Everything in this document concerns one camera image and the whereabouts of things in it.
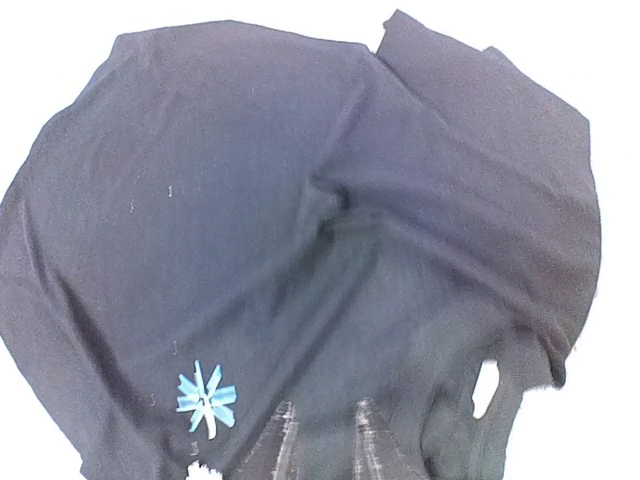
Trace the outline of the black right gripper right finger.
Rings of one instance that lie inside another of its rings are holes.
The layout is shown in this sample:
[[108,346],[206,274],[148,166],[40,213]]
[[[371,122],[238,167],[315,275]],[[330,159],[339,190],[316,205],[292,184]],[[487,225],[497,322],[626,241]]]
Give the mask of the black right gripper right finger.
[[420,473],[400,453],[395,438],[374,402],[358,402],[355,416],[353,478],[357,480],[419,479]]

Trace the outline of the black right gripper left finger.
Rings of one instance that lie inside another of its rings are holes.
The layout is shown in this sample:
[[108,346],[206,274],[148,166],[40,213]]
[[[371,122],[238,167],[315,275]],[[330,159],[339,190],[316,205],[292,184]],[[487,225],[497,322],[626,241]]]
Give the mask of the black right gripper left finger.
[[234,471],[240,480],[293,480],[298,478],[296,437],[298,421],[293,404],[281,402],[256,444]]

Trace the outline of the sparkling brooch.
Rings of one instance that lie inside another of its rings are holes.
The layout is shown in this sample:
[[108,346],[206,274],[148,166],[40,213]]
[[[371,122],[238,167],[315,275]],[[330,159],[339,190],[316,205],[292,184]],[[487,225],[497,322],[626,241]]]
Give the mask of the sparkling brooch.
[[222,474],[206,464],[194,461],[187,467],[185,480],[223,480]]

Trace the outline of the black t-shirt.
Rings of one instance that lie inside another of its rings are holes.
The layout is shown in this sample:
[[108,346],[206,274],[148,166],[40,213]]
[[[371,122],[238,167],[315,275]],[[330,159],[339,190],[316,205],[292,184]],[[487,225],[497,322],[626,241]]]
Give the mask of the black t-shirt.
[[365,398],[419,479],[500,479],[600,260],[589,122],[499,50],[166,27],[7,189],[1,334],[88,479],[235,479],[283,401],[297,479],[354,479]]

